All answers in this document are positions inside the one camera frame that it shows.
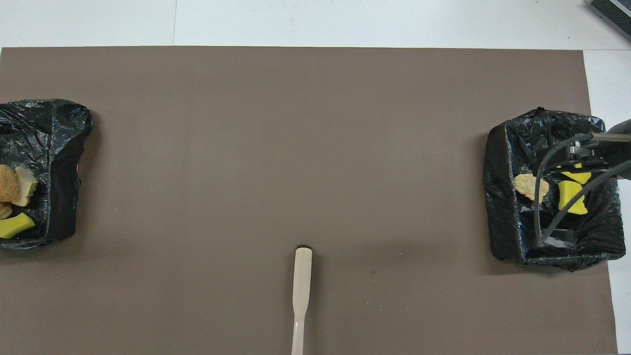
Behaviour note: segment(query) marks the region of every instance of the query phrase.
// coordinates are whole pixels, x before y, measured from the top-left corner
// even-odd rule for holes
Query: trash
[[[0,104],[0,164],[31,170],[39,184],[30,203],[13,206],[35,227],[0,241],[7,249],[28,249],[74,234],[81,181],[77,163],[92,129],[89,110],[77,103],[24,100]]]
[[[514,187],[516,175],[534,173],[537,151],[579,133],[603,131],[600,118],[541,107],[491,130],[483,182],[491,252],[495,258],[575,271],[625,254],[615,178],[607,179],[587,194],[585,206],[589,213],[566,215],[552,235],[542,241],[537,241],[534,234],[533,202],[516,193]],[[559,172],[546,172],[544,178],[550,184],[550,192],[541,204],[542,228],[558,212],[559,182],[570,180]]]
[[[11,239],[19,232],[33,227],[35,227],[35,223],[24,213],[0,220],[0,238]]]

